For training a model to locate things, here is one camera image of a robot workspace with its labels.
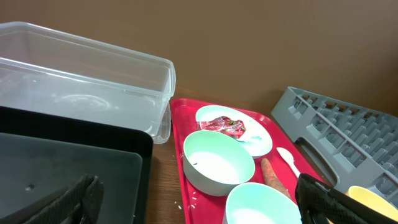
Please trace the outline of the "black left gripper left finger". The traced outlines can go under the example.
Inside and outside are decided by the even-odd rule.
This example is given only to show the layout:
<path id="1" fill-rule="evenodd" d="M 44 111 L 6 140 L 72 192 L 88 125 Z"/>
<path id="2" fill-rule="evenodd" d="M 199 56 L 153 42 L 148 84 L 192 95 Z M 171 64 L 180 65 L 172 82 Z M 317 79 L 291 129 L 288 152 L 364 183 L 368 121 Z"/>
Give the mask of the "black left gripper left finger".
<path id="1" fill-rule="evenodd" d="M 96 224 L 104 197 L 99 177 L 83 175 L 65 193 L 32 215 L 28 224 Z"/>

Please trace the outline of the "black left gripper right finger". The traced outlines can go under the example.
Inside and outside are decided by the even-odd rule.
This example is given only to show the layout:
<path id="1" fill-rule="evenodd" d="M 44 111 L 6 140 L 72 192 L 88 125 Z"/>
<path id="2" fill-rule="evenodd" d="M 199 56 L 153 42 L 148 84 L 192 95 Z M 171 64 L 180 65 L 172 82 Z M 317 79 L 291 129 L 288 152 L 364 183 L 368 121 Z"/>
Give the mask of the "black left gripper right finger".
<path id="1" fill-rule="evenodd" d="M 295 199 L 303 224 L 397 224 L 308 174 L 300 174 Z"/>

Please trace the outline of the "yellow plastic cup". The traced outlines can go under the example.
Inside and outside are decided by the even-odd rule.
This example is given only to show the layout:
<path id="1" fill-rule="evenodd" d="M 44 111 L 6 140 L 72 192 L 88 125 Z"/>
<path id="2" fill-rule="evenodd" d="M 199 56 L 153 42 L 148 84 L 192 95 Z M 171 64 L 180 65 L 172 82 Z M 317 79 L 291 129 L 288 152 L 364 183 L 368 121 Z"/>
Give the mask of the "yellow plastic cup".
<path id="1" fill-rule="evenodd" d="M 345 193 L 355 201 L 397 221 L 397 209 L 378 194 L 360 186 L 351 186 Z"/>

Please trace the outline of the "orange carrot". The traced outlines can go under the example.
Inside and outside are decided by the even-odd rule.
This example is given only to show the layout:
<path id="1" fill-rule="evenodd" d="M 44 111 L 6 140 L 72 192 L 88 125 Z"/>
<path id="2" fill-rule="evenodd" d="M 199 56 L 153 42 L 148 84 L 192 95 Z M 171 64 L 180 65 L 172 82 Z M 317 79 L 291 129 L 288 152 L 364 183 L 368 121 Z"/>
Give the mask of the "orange carrot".
<path id="1" fill-rule="evenodd" d="M 276 189 L 277 191 L 284 194 L 289 199 L 292 199 L 289 194 L 289 191 L 284 187 L 282 182 L 276 176 L 272 168 L 272 165 L 267 158 L 263 158 L 261 160 L 261 170 L 266 185 L 272 187 L 273 189 Z"/>

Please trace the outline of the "light blue bowl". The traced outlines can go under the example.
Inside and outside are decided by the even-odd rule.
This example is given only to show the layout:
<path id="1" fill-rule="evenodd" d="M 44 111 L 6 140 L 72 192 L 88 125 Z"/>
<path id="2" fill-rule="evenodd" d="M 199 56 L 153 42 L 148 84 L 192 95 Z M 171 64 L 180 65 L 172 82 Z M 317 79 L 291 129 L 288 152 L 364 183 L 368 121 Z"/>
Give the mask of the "light blue bowl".
<path id="1" fill-rule="evenodd" d="M 248 182 L 228 195 L 223 224 L 301 224 L 298 206 L 264 184 Z"/>

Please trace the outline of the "light blue plate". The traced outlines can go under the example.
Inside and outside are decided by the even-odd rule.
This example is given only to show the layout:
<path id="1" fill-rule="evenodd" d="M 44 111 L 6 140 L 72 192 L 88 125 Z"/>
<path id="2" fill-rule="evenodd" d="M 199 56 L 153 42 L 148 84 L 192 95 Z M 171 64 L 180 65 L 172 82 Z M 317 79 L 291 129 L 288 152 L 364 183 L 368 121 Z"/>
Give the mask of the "light blue plate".
<path id="1" fill-rule="evenodd" d="M 220 116 L 243 121 L 246 132 L 239 139 L 233 139 L 239 142 L 254 159 L 271 151 L 272 139 L 266 129 L 253 118 L 238 110 L 218 105 L 204 106 L 196 112 L 195 119 L 196 122 L 211 121 Z"/>

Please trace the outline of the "mint green bowl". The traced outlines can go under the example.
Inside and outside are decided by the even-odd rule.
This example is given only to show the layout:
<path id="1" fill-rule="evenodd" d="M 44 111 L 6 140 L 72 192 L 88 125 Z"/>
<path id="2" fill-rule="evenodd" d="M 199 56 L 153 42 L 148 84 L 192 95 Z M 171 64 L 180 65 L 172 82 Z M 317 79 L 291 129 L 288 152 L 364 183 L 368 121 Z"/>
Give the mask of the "mint green bowl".
<path id="1" fill-rule="evenodd" d="M 195 131 L 183 142 L 185 177 L 204 194 L 227 196 L 255 173 L 252 156 L 233 138 L 214 131 Z"/>

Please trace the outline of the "red snack wrapper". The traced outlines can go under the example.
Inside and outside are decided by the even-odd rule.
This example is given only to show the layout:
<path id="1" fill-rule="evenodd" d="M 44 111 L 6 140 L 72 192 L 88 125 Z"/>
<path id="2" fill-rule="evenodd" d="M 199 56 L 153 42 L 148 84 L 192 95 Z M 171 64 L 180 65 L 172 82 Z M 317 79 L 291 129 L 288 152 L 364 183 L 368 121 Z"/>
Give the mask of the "red snack wrapper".
<path id="1" fill-rule="evenodd" d="M 211 121 L 197 121 L 197 129 L 216 131 L 234 139 L 239 139 L 246 132 L 243 121 L 233 120 L 227 116 L 220 116 Z"/>

